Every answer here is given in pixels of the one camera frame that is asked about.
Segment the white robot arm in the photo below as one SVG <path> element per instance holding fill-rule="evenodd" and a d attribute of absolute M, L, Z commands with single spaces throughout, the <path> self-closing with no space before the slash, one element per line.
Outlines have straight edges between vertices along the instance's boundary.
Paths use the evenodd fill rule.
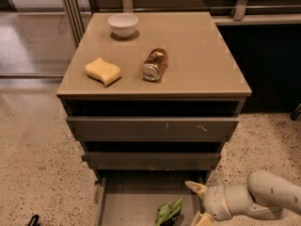
<path fill-rule="evenodd" d="M 213 226 L 215 221 L 246 216 L 257 220 L 285 218 L 289 211 L 301 215 L 301 187 L 266 170 L 251 172 L 245 185 L 205 186 L 186 181 L 201 199 L 191 226 Z"/>

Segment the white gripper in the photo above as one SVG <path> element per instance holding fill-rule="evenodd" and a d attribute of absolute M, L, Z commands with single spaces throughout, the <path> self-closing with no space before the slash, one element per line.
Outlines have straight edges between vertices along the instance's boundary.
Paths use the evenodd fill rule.
<path fill-rule="evenodd" d="M 207 212 L 197 212 L 190 226 L 213 226 L 214 220 L 232 219 L 223 186 L 207 187 L 193 181 L 186 181 L 185 185 L 202 199 L 202 205 Z"/>

